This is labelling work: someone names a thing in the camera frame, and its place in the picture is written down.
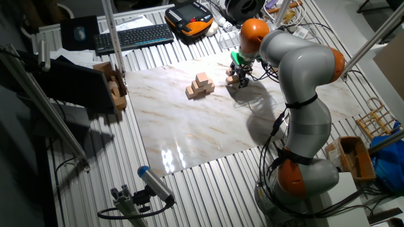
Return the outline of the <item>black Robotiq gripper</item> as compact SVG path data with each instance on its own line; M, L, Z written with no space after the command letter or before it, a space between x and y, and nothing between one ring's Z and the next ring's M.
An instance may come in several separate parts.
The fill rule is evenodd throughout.
M246 77L247 74L252 72L253 63L246 62L245 64L232 62L230 65L230 76L239 77L239 88L245 88L249 83L249 78Z

